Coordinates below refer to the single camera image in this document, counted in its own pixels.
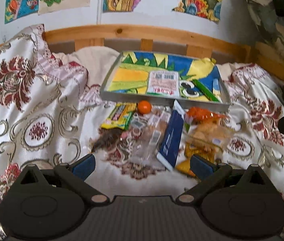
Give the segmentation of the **orange tangerine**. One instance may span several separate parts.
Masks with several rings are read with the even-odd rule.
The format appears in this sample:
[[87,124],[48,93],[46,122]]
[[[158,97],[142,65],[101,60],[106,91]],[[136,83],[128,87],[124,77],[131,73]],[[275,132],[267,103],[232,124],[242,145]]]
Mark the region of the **orange tangerine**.
[[140,101],[137,104],[137,110],[140,114],[145,115],[152,111],[152,105],[148,101]]

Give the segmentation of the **wooden bed headboard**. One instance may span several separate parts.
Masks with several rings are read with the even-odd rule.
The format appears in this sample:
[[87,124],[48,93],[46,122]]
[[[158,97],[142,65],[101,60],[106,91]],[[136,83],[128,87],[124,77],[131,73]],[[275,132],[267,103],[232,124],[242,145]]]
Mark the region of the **wooden bed headboard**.
[[43,38],[53,52],[72,53],[92,46],[118,50],[176,53],[195,58],[215,58],[219,63],[256,63],[284,81],[284,60],[270,46],[257,42],[242,45],[178,29],[106,24],[45,31]]

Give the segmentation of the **yellow green cracker packet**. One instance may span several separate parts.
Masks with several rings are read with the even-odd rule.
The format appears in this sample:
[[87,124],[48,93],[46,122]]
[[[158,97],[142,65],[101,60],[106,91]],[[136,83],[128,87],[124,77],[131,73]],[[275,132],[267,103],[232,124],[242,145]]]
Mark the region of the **yellow green cracker packet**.
[[101,128],[127,130],[135,109],[136,103],[117,103],[111,114],[101,124]]

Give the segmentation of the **clear bag of biscuits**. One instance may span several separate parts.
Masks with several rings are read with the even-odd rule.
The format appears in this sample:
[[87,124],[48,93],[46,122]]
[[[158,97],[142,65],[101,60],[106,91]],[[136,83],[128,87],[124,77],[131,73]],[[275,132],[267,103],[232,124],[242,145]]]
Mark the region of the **clear bag of biscuits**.
[[234,134],[235,130],[222,126],[220,120],[209,120],[191,125],[185,139],[189,144],[218,154],[226,149]]

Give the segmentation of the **dark dried snack clear bag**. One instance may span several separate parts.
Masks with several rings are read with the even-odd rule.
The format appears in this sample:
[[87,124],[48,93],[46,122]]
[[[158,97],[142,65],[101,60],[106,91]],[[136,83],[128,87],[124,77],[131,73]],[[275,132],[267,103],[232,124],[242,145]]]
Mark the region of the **dark dried snack clear bag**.
[[99,137],[93,141],[91,152],[95,153],[99,149],[107,150],[119,140],[123,130],[120,128],[105,129],[100,128]]

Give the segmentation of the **white pink labelled packet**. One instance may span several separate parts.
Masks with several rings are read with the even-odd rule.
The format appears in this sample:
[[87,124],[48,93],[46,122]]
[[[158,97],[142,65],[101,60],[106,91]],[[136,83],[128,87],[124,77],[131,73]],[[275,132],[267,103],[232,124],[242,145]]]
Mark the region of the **white pink labelled packet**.
[[147,94],[179,97],[179,73],[175,71],[151,71]]

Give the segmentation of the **cream pillow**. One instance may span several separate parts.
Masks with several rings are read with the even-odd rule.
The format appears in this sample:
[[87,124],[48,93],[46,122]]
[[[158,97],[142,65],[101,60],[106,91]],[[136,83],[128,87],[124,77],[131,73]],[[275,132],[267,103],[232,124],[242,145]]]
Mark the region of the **cream pillow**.
[[120,53],[112,48],[104,46],[90,46],[81,48],[70,54],[53,53],[56,59],[63,64],[74,61],[85,67],[88,71],[88,86],[101,85],[108,71],[116,61]]

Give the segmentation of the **white wall pipe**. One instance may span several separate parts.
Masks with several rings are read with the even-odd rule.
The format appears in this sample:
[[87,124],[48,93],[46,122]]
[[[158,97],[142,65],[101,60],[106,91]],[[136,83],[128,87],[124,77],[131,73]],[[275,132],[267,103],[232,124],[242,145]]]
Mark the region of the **white wall pipe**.
[[102,22],[102,11],[103,11],[103,0],[97,1],[97,18],[96,18],[96,24],[100,25]]

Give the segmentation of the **navy blue box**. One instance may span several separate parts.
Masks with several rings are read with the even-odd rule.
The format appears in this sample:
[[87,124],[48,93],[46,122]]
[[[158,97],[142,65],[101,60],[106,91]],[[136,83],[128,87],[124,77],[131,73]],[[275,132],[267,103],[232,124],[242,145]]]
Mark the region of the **navy blue box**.
[[177,162],[184,127],[184,116],[184,109],[175,100],[163,141],[156,156],[157,160],[169,171],[173,171]]

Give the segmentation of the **floral satin bedspread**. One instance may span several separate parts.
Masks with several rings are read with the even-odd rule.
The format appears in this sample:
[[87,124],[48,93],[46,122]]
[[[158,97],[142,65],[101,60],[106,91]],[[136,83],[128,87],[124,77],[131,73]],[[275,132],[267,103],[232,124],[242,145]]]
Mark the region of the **floral satin bedspread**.
[[[101,99],[101,85],[86,84],[85,67],[56,59],[44,30],[43,25],[27,27],[0,47],[0,202],[28,164],[52,169],[82,158],[116,106]],[[235,130],[218,159],[234,168],[258,163],[284,200],[279,83],[257,64],[216,66],[231,99],[221,124]]]

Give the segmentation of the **orange red snack bag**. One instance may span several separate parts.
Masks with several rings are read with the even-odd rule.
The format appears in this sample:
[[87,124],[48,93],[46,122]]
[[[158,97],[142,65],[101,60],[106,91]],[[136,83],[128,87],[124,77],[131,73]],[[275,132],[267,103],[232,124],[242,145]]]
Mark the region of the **orange red snack bag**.
[[184,116],[184,123],[188,126],[205,123],[217,123],[226,115],[215,113],[199,107],[191,107]]

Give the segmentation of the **grey tray with colourful drawing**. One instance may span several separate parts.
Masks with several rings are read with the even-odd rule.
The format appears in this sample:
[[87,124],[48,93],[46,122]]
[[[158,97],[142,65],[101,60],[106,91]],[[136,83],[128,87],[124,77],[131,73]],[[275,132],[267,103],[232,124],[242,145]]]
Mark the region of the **grey tray with colourful drawing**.
[[184,108],[226,112],[230,95],[213,59],[177,54],[123,51],[101,86],[101,98],[114,102],[148,101]]

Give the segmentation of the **clear pastry bar package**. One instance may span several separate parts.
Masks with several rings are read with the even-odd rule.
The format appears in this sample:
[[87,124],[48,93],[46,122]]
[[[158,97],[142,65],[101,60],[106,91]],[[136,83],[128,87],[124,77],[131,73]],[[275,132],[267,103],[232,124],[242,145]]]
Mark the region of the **clear pastry bar package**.
[[141,136],[133,144],[130,162],[141,166],[150,166],[156,170],[165,169],[157,160],[157,154],[170,117],[171,114],[164,110],[160,110],[159,115],[150,115],[146,126],[141,129]]

